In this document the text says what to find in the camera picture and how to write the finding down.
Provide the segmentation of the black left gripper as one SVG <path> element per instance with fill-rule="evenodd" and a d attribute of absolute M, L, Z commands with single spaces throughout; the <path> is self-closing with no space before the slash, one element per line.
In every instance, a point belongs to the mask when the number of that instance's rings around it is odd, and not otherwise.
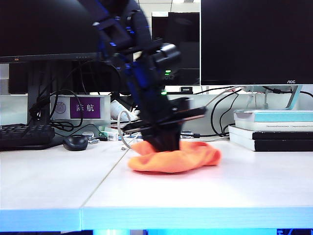
<path fill-rule="evenodd" d="M 157 151 L 179 150 L 184 123 L 205 116 L 205 107 L 196 107 L 194 100 L 187 96 L 170 99 L 161 95 L 154 103 L 144 101 L 142 104 L 139 120 L 125 125 L 122 130 L 141 132 L 143 139 Z"/>

